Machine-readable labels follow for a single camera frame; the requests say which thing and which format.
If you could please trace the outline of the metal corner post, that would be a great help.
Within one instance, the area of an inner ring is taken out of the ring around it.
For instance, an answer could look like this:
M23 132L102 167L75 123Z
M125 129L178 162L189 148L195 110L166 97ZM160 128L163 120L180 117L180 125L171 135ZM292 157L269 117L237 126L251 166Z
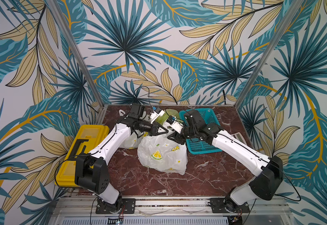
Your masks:
M277 31L273 34L272 39L268 43L268 46L266 47L263 55L261 56L258 64L256 65L251 77L247 80L247 83L245 84L244 88L242 89L240 96L234 105L236 109L240 108L243 105L245 96L249 93L251 86L253 85L253 83L255 82L255 80L257 79L257 77L259 75L259 72L262 70L262 67L265 65L270 54L274 51L278 42L280 41L280 39L286 32L286 29L290 25L296 12L299 10L299 8L303 2L304 2L304 0L293 1L293 3L290 5L286 15L283 17L283 21L279 25Z
M82 70L84 78L86 79L87 84L90 87L96 102L99 104L99 107L101 109L104 109L104 102L102 101L101 95L99 94L99 92L94 84L94 80L87 68L87 65L84 62L84 59L79 51L76 41L74 40L74 37L69 28L69 25L66 22L66 19L63 16L63 13L61 12L57 1L48 0L47 4L53 14L54 19L57 22L59 28L61 29L61 32L62 32L63 36L65 37L67 44L70 47L76 62L78 63L80 69Z

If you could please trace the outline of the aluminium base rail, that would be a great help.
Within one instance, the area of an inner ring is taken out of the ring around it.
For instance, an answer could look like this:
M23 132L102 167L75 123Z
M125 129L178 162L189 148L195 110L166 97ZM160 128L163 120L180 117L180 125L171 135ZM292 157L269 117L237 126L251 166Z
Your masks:
M235 213L214 209L214 196L126 196L135 202L125 212L97 214L94 197L64 197L58 201L50 225L295 225L293 212L280 197L252 200Z

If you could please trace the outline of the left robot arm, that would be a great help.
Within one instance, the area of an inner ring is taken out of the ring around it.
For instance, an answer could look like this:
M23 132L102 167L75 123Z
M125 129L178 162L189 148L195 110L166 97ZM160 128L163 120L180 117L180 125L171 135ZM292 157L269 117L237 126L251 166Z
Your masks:
M76 157L75 184L96 195L98 202L111 213L119 213L124 207L121 193L110 183L108 164L114 153L136 131L147 132L150 136L168 133L168 129L156 122L164 115L164 110L153 106L149 121L142 119L144 110L145 106L132 104L130 111L118 118L113 130L98 146Z

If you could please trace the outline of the white calculator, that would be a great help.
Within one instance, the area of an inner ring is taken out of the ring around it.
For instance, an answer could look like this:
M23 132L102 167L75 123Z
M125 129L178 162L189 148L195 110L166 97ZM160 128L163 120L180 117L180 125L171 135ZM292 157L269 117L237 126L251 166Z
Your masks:
M239 140L240 142L243 142L245 140L240 132L237 132L235 134L232 134L232 136L234 138L236 138L237 140Z

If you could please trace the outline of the yellow plastic toolbox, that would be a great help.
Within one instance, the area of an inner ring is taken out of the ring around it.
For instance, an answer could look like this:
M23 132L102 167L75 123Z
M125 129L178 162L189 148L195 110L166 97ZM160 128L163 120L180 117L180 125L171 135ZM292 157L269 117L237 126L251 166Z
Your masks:
M70 147L64 162L56 172L55 184L63 188L77 188L74 183L76 162L74 157L89 153L109 134L109 127L104 125L82 125Z

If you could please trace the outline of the left metal corner post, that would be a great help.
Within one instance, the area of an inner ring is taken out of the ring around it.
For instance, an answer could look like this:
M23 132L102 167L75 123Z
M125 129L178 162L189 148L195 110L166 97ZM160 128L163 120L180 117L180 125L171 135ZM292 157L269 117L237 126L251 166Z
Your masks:
M63 36L65 37L67 44L70 47L76 62L78 63L80 69L82 70L84 78L86 79L87 84L90 87L96 102L99 104L99 107L101 109L104 109L104 102L102 101L101 95L99 94L99 92L94 84L94 80L87 68L87 65L84 62L84 59L79 51L76 41L74 40L74 37L69 28L69 25L66 22L66 19L63 16L63 13L61 12L57 1L48 0L47 4L53 14L54 19L57 22L59 28L61 29L61 32L62 32Z

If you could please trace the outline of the right metal corner post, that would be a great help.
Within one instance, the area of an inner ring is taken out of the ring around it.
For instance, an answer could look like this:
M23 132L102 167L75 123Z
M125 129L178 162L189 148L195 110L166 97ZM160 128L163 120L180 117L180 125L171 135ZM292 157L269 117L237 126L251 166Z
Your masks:
M266 47L263 55L261 56L258 64L256 65L251 77L247 80L247 83L245 84L244 88L242 89L240 96L234 105L236 109L240 108L243 105L245 96L249 93L251 86L253 85L253 83L255 82L255 80L257 79L257 77L259 75L259 72L262 70L262 67L265 65L270 54L274 51L278 42L280 41L280 39L286 32L286 29L290 25L296 12L299 10L299 8L303 2L304 2L304 0L293 1L293 3L290 5L286 15L283 17L283 21L279 25L277 31L273 34L272 39L268 43L268 46Z

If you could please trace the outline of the green avocado print plastic bag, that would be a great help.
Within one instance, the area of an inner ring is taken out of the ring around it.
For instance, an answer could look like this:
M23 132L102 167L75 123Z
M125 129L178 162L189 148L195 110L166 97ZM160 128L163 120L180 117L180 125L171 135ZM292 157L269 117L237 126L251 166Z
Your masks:
M179 113L177 110L174 109L167 109L162 116L159 116L155 122L158 122L161 125L164 125L164 123L167 121L169 116L175 116L177 119L179 119Z

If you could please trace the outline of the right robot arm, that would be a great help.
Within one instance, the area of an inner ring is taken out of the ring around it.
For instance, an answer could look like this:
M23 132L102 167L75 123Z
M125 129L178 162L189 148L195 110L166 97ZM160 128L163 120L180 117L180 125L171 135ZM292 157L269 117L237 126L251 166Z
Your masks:
M273 198L283 181L283 162L279 157L269 157L255 151L230 135L216 123L206 123L197 110L184 115L187 123L181 124L174 116L169 116L166 125L174 130L168 139L179 144L197 138L227 153L252 174L245 184L233 188L224 198L223 208L234 213L247 201Z

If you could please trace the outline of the teal plastic basket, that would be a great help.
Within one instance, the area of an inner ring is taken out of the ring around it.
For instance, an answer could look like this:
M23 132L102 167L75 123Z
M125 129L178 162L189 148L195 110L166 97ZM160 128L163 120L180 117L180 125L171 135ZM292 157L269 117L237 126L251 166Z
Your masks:
M213 138L222 130L212 109L182 110L179 116L185 123L186 144L191 154L199 155L221 151L212 145Z

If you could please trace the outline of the white lemon print plastic bags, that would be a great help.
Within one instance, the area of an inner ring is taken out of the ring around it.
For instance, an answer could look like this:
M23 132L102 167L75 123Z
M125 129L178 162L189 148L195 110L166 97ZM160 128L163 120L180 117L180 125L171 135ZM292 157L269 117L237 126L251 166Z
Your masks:
M140 163L163 173L184 175L187 169L187 147L169 140L173 132L159 136L146 136L137 148Z

